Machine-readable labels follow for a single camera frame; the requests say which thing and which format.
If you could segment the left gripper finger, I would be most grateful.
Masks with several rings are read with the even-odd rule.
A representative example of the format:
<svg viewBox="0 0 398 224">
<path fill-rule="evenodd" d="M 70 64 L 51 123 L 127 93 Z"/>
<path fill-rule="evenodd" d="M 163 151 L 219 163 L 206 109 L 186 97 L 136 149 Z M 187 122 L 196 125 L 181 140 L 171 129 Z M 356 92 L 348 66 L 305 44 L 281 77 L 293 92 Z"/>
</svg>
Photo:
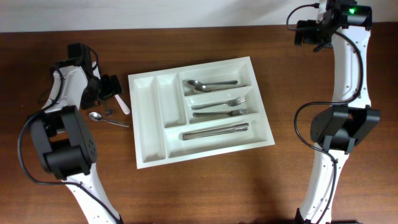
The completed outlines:
<svg viewBox="0 0 398 224">
<path fill-rule="evenodd" d="M 123 94 L 123 88 L 119 82 L 117 75 L 111 75 L 110 82 L 111 82 L 111 86 L 112 86 L 114 95 Z"/>
<path fill-rule="evenodd" d="M 113 83 L 109 75 L 102 75 L 100 79 L 100 89 L 98 92 L 98 98 L 101 100 L 107 100 L 114 96 Z"/>
</svg>

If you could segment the pink plastic knife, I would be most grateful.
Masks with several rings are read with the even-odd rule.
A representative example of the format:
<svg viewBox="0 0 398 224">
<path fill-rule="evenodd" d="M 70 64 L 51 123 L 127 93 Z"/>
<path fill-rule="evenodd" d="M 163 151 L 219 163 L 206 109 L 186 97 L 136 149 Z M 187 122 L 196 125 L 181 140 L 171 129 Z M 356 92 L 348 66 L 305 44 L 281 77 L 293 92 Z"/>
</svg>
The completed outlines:
<svg viewBox="0 0 398 224">
<path fill-rule="evenodd" d="M 93 66 L 93 73 L 94 73 L 94 76 L 97 77 L 97 78 L 99 78 L 99 80 L 100 80 L 102 75 L 100 74 L 100 69 L 99 69 L 98 64 L 97 64 L 96 62 L 93 62 L 93 63 L 92 63 L 92 66 Z M 121 107 L 121 109 L 122 109 L 122 112 L 123 112 L 124 114 L 130 114 L 130 113 L 131 113 L 131 110 L 130 110 L 130 108 L 128 107 L 128 105 L 125 103 L 125 101 L 121 98 L 121 95 L 122 95 L 122 94 L 114 95 L 113 97 L 115 97 L 116 101 L 119 103 L 119 105 L 120 105 L 120 107 Z"/>
</svg>

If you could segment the large silver spoon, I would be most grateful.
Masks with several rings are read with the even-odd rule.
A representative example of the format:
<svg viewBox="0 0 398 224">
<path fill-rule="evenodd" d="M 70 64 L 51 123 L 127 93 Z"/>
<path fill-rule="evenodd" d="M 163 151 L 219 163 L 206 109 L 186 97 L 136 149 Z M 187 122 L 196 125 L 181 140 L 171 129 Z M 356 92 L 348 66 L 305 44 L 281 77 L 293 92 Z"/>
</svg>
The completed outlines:
<svg viewBox="0 0 398 224">
<path fill-rule="evenodd" d="M 202 85 L 202 86 L 196 86 L 193 91 L 195 93 L 211 93 L 215 91 L 221 91 L 221 90 L 230 90 L 234 88 L 241 88 L 241 87 L 246 87 L 245 85 L 238 85 L 238 86 L 230 86 L 230 87 L 224 87 L 224 88 L 210 88 L 208 86 Z"/>
<path fill-rule="evenodd" d="M 238 84 L 237 80 L 230 80 L 230 81 L 225 81 L 225 82 L 210 82 L 210 83 L 202 83 L 199 82 L 198 80 L 184 80 L 183 81 L 185 85 L 190 85 L 190 86 L 207 86 L 207 85 L 235 85 Z"/>
</svg>

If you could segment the white plastic cutlery tray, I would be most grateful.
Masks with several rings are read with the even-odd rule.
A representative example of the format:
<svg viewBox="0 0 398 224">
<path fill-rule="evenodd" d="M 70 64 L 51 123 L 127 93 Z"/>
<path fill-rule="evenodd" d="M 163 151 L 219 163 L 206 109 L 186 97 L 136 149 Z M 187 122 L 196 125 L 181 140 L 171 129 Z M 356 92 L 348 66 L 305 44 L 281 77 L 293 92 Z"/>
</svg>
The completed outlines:
<svg viewBox="0 0 398 224">
<path fill-rule="evenodd" d="M 207 85 L 224 88 L 211 93 L 195 93 L 184 80 L 202 83 L 237 80 L 235 85 Z M 128 76 L 137 168 L 198 159 L 275 143 L 261 93 L 249 57 L 177 67 Z M 202 110 L 192 106 L 219 103 L 244 96 L 238 106 L 219 105 Z M 193 113 L 249 110 L 241 116 L 204 116 Z M 182 140 L 183 133 L 225 128 L 248 123 L 247 131 Z"/>
</svg>

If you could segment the silver fork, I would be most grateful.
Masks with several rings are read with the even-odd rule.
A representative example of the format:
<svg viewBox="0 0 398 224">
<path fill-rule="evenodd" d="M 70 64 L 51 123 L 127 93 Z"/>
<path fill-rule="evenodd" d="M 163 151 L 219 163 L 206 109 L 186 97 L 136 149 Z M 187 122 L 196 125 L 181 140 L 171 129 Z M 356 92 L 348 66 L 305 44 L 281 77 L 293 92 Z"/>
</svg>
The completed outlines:
<svg viewBox="0 0 398 224">
<path fill-rule="evenodd" d="M 210 103 L 210 104 L 206 104 L 206 105 L 192 106 L 191 109 L 192 110 L 202 110 L 205 108 L 210 108 L 210 107 L 219 106 L 219 105 L 238 106 L 238 105 L 244 103 L 245 101 L 246 101 L 246 98 L 244 96 L 242 96 L 242 97 L 238 97 L 238 98 L 235 98 L 232 100 L 223 101 L 223 102 L 219 102 L 219 103 Z"/>
<path fill-rule="evenodd" d="M 245 115 L 245 114 L 249 114 L 249 110 L 232 110 L 232 111 L 219 111 L 219 112 L 206 112 L 206 113 L 196 112 L 196 113 L 193 113 L 192 116 L 194 118 L 199 118 L 199 117 L 204 117 L 204 116 L 221 116 L 221 115 L 233 117 L 233 116 L 241 116 L 241 115 Z"/>
</svg>

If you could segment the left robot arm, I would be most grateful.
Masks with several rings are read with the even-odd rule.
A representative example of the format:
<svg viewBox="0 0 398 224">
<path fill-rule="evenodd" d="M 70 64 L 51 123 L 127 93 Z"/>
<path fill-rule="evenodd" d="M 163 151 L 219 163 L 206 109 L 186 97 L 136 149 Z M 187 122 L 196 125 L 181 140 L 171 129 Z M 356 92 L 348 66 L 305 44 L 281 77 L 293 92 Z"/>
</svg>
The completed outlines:
<svg viewBox="0 0 398 224">
<path fill-rule="evenodd" d="M 43 108 L 25 125 L 44 171 L 64 185 L 88 223 L 122 223 L 98 177 L 97 147 L 80 110 L 97 106 L 101 92 L 98 61 L 89 46 L 67 47 L 68 57 L 51 69 L 53 86 Z"/>
</svg>

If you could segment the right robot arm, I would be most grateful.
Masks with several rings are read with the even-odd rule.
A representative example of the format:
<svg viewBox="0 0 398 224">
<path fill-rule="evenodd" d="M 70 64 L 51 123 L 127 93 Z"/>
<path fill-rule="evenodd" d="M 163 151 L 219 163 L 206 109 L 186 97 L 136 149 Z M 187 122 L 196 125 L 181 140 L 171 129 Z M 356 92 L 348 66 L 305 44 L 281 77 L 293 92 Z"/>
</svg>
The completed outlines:
<svg viewBox="0 0 398 224">
<path fill-rule="evenodd" d="M 314 44 L 315 51 L 334 52 L 333 98 L 311 123 L 315 151 L 312 175 L 295 223 L 332 223 L 331 208 L 341 171 L 349 155 L 379 123 L 381 113 L 371 107 L 366 79 L 368 42 L 373 26 L 372 9 L 356 1 L 319 1 L 315 20 L 300 20 L 295 44 Z"/>
</svg>

